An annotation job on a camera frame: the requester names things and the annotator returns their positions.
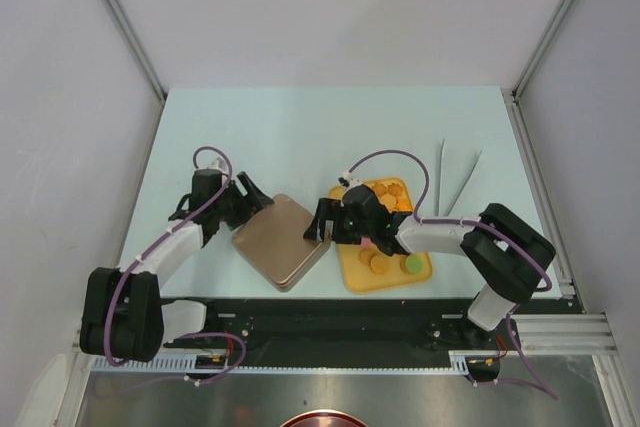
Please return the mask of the rose gold tin lid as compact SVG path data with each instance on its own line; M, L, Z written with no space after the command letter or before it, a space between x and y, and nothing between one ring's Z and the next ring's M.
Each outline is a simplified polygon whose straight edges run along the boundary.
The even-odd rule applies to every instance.
M279 253L305 241L328 242L303 238L313 219L308 210L285 194L277 194L273 199L274 205L255 214L232 237L232 244L240 256L270 284L270 274Z

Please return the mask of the metal tongs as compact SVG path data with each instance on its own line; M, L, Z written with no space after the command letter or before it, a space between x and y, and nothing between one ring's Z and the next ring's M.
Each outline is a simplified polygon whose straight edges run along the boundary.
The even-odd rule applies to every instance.
M483 150L442 138L436 153L434 213L449 216L460 205L479 168Z

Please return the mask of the rose gold cookie tin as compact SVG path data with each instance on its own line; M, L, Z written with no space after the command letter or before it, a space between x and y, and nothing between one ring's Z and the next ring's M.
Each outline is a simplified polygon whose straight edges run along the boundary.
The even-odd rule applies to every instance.
M303 242L278 254L270 274L272 284L282 292L288 292L309 273L326 254L330 244Z

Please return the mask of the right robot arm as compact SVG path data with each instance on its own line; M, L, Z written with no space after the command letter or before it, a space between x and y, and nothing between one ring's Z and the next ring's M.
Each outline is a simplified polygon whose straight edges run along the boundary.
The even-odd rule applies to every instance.
M340 245L368 239L388 256L435 252L467 257L485 281L461 323L462 338L473 348L486 347L517 306L552 288L547 269L556 256L554 246L499 203L474 218L421 218L390 211L372 188L359 185L339 200L320 199L303 237Z

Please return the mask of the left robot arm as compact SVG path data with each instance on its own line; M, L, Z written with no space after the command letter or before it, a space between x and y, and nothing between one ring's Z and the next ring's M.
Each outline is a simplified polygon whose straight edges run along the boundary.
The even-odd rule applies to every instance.
M190 257L203 249L221 224L247 224L275 200L244 172L220 168L194 171L156 241L125 266L98 267L89 275L79 333L83 353L110 365L151 361L161 346L186 335L197 345L214 344L221 323L198 301L165 302L161 288Z

